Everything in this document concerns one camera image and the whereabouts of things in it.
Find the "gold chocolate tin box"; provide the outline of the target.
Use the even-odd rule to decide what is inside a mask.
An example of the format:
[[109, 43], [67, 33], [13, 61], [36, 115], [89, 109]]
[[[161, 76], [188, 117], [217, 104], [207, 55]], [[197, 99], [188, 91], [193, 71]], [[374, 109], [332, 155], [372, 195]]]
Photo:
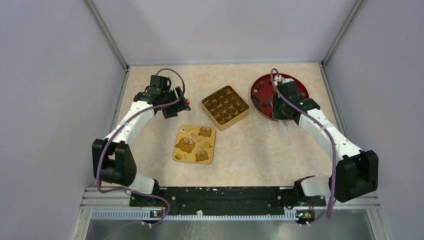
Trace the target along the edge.
[[219, 131], [227, 130], [250, 113], [249, 105], [230, 85], [204, 98], [201, 106]]

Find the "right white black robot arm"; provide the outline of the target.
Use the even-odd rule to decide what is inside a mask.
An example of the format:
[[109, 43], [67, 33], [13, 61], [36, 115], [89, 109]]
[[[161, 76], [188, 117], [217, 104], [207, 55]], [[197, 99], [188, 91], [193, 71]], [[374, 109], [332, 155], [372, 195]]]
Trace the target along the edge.
[[307, 206], [314, 197], [332, 197], [345, 203], [378, 188], [379, 158], [345, 137], [312, 98], [303, 98], [292, 78], [274, 76], [272, 116], [293, 120], [307, 131], [332, 161], [331, 176], [307, 176], [295, 182], [293, 200]]

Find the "silver metal tongs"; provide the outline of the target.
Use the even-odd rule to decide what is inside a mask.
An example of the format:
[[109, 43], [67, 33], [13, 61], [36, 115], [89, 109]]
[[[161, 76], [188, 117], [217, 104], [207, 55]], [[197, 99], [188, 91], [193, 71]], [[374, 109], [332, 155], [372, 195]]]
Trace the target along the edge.
[[289, 128], [288, 122], [286, 120], [280, 120], [279, 123], [282, 127], [283, 132], [287, 132]]

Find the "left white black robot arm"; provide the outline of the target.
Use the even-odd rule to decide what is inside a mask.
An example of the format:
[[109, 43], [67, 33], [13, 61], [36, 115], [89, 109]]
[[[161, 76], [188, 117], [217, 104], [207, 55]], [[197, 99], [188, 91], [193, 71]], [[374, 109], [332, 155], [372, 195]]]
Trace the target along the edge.
[[190, 110], [185, 99], [186, 86], [172, 86], [167, 76], [152, 75], [149, 85], [137, 93], [129, 110], [116, 127], [104, 138], [96, 139], [91, 146], [93, 176], [98, 191], [101, 183], [116, 184], [117, 189], [141, 193], [141, 200], [149, 207], [160, 202], [153, 178], [139, 173], [131, 151], [144, 126], [162, 112], [165, 119]]

